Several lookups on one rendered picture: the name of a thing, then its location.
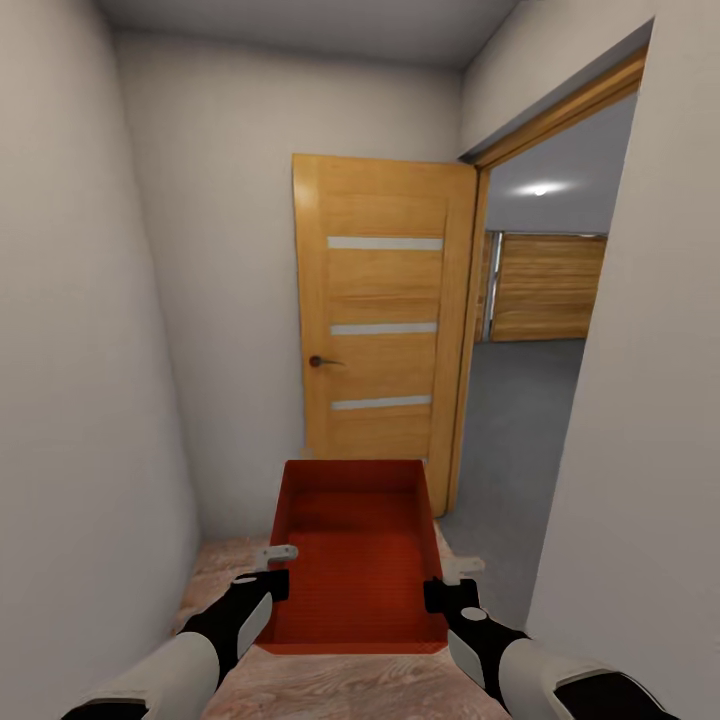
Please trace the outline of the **storage box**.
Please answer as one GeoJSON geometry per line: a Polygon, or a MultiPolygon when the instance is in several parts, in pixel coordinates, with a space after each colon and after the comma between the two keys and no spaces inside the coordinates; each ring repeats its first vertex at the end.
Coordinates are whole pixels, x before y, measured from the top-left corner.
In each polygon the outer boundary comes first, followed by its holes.
{"type": "Polygon", "coordinates": [[[446,617],[425,607],[443,579],[423,461],[288,460],[270,547],[294,545],[289,598],[255,645],[273,655],[436,653],[446,617]]]}

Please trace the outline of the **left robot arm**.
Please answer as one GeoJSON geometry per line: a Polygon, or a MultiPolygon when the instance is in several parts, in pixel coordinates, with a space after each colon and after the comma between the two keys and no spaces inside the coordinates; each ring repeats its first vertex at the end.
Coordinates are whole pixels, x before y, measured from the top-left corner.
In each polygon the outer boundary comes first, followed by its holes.
{"type": "Polygon", "coordinates": [[[273,601],[289,598],[294,545],[256,548],[253,576],[241,576],[203,614],[122,675],[100,685],[62,720],[199,720],[227,673],[268,625],[273,601]]]}

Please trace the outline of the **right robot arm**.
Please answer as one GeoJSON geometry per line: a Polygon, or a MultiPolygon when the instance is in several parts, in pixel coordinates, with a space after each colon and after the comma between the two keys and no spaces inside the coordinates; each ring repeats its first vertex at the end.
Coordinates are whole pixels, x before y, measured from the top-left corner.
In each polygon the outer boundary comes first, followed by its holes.
{"type": "Polygon", "coordinates": [[[480,557],[443,559],[442,580],[424,581],[425,607],[446,617],[453,661],[513,720],[680,720],[611,664],[528,640],[489,619],[478,584],[480,557]]]}

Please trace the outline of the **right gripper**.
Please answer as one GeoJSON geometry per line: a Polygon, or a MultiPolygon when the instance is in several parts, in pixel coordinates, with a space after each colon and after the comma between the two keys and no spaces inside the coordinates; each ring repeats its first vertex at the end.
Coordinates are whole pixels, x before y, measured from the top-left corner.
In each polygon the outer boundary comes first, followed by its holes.
{"type": "Polygon", "coordinates": [[[466,596],[468,600],[474,600],[480,607],[478,598],[478,584],[471,579],[461,577],[460,585],[448,586],[442,580],[424,581],[423,591],[425,596],[425,607],[429,613],[446,614],[446,604],[455,596],[466,596]]]}

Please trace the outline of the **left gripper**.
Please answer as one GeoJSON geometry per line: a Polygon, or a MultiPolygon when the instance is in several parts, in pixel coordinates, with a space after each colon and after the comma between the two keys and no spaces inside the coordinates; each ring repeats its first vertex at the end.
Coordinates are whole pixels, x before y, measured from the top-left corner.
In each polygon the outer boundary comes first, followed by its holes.
{"type": "Polygon", "coordinates": [[[289,570],[255,573],[255,577],[261,577],[269,584],[273,601],[284,601],[289,598],[289,570]]]}

